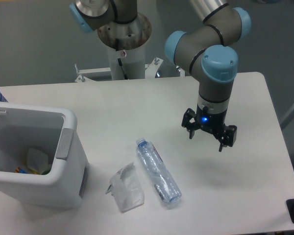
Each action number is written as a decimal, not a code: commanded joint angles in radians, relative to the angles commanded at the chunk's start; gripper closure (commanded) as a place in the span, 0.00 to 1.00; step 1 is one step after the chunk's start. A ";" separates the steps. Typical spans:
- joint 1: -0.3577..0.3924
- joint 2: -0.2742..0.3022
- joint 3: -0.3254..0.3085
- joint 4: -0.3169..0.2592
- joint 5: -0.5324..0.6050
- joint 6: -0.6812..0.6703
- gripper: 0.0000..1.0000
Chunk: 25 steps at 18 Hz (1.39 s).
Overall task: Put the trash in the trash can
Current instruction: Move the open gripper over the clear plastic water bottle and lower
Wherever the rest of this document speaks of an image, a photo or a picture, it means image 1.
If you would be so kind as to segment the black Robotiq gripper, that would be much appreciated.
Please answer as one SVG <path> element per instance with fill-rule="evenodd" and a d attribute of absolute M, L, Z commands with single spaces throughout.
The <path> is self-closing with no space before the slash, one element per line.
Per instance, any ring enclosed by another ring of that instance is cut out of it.
<path fill-rule="evenodd" d="M 236 141 L 237 126 L 225 125 L 226 111 L 218 114 L 210 114 L 203 111 L 197 106 L 196 113 L 191 108 L 188 108 L 183 115 L 181 126 L 189 132 L 189 139 L 195 135 L 195 130 L 203 130 L 213 134 L 220 142 L 219 152 L 222 152 L 224 147 L 232 147 Z"/>

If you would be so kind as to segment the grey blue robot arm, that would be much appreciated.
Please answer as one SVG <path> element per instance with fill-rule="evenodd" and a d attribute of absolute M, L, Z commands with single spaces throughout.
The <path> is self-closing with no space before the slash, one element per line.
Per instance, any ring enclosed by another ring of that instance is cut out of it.
<path fill-rule="evenodd" d="M 203 27 L 193 33 L 176 31 L 166 40 L 165 56 L 199 82 L 196 110 L 188 109 L 182 126 L 193 137 L 200 129 L 212 134 L 220 148 L 235 143 L 237 127 L 227 126 L 225 116 L 237 74 L 238 56 L 231 44 L 251 29 L 249 14 L 231 8 L 225 0 L 194 0 L 192 5 Z M 70 11 L 80 28 L 98 37 L 109 50 L 114 80 L 145 77 L 143 47 L 151 25 L 138 12 L 135 0 L 76 0 Z"/>

